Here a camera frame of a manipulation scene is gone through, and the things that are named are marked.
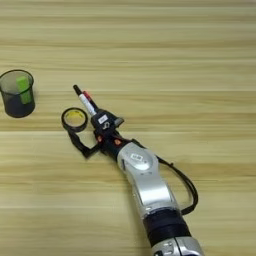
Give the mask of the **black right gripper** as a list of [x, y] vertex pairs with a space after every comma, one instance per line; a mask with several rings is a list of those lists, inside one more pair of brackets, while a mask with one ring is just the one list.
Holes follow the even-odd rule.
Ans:
[[[94, 115], [100, 113], [102, 109], [94, 108]], [[85, 146], [80, 137], [73, 131], [69, 131], [68, 135], [72, 144], [81, 152], [85, 158], [89, 158], [99, 150], [104, 154], [109, 155], [114, 160], [117, 160], [118, 154], [123, 147], [131, 142], [135, 142], [134, 139], [125, 139], [117, 131], [117, 128], [124, 122], [123, 118], [110, 116], [102, 116], [96, 120], [95, 136], [97, 143], [89, 148]]]

